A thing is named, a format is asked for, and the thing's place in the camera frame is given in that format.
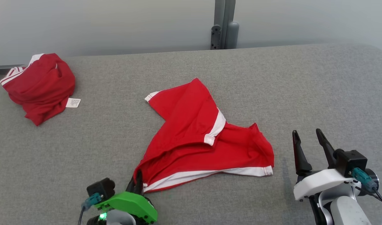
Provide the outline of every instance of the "white trim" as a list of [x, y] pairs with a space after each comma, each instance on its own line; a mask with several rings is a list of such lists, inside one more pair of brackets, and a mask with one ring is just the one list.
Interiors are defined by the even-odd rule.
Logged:
[[11, 81], [11, 80], [13, 80], [13, 79], [15, 79], [16, 77], [18, 77], [19, 75], [21, 75], [33, 62], [35, 62], [35, 61], [37, 61], [37, 60], [39, 60], [40, 59], [40, 57], [42, 56], [42, 55], [44, 55], [44, 54], [37, 54], [37, 55], [33, 55], [32, 57], [31, 57], [31, 60], [30, 60], [30, 63], [28, 64], [28, 66], [24, 69], [24, 70], [19, 70], [19, 68], [18, 67], [15, 67], [15, 68], [13, 68], [13, 70], [17, 70], [17, 72], [15, 73], [13, 73], [11, 76], [9, 76], [9, 77], [5, 77], [5, 78], [3, 78], [1, 81], [0, 81], [0, 83], [1, 83], [1, 85], [3, 86], [4, 84], [6, 84], [6, 83], [8, 83], [9, 81]]
[[223, 130], [224, 125], [226, 124], [226, 118], [224, 118], [224, 115], [219, 109], [217, 110], [219, 112], [217, 113], [215, 124], [209, 134], [205, 134], [204, 138], [204, 143], [209, 144], [210, 146], [214, 145], [215, 137]]
[[151, 94], [148, 94], [148, 96], [145, 99], [145, 101], [149, 102], [149, 100], [154, 97], [156, 94], [158, 94], [160, 91], [152, 92]]
[[195, 179], [207, 177], [209, 175], [225, 172], [237, 175], [248, 175], [254, 177], [263, 177], [273, 175], [273, 169], [271, 166], [268, 167], [244, 167], [244, 168], [229, 168], [223, 170], [201, 170], [201, 171], [187, 171], [187, 172], [177, 172], [166, 178], [160, 179], [150, 185], [144, 183], [144, 191], [152, 191], [156, 189], [168, 188], [174, 185], [182, 184]]

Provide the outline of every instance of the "dark red garment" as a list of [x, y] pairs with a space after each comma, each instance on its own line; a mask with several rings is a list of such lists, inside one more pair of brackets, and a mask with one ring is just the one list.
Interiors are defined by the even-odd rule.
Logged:
[[226, 122], [200, 80], [149, 94], [146, 101], [165, 119], [135, 169], [145, 192], [172, 188], [225, 172], [272, 175], [274, 153], [257, 124]]
[[12, 101], [23, 107], [25, 117], [38, 126], [65, 110], [75, 77], [55, 53], [38, 54], [28, 67], [12, 68], [1, 85]]

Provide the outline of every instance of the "gray table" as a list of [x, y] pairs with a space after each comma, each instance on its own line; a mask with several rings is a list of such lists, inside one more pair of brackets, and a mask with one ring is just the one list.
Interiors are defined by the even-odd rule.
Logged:
[[[324, 44], [64, 59], [78, 108], [36, 127], [0, 87], [0, 224], [75, 224], [86, 187], [102, 178], [120, 192], [164, 120], [144, 101], [198, 77], [226, 119], [256, 122], [275, 152], [274, 175], [217, 174], [148, 194], [161, 225], [314, 224], [297, 202], [291, 132], [314, 169], [326, 168], [321, 128], [335, 148], [357, 149], [380, 178], [382, 51]], [[359, 198], [373, 224], [382, 204]], [[84, 219], [97, 215], [94, 208]]]

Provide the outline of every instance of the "green plastic bracket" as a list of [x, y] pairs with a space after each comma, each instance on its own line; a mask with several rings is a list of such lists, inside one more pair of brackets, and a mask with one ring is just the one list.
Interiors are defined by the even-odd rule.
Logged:
[[101, 208], [101, 211], [107, 212], [111, 209], [128, 212], [132, 215], [143, 218], [149, 224], [158, 220], [158, 212], [142, 195], [137, 195], [131, 192], [122, 192], [108, 200], [95, 205], [96, 208]]

